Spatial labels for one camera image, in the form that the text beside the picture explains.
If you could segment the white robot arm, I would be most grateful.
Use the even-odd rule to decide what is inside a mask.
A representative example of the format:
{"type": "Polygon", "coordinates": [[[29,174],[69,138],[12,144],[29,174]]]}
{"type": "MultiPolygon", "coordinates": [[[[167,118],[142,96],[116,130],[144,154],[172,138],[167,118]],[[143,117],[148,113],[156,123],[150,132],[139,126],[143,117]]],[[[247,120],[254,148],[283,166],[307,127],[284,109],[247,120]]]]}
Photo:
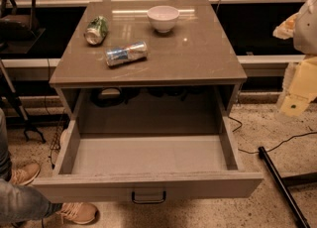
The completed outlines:
{"type": "Polygon", "coordinates": [[[286,68],[276,103],[279,114],[297,117],[317,98],[317,0],[307,0],[275,28],[273,35],[292,38],[294,48],[305,54],[301,62],[291,62],[286,68]]]}

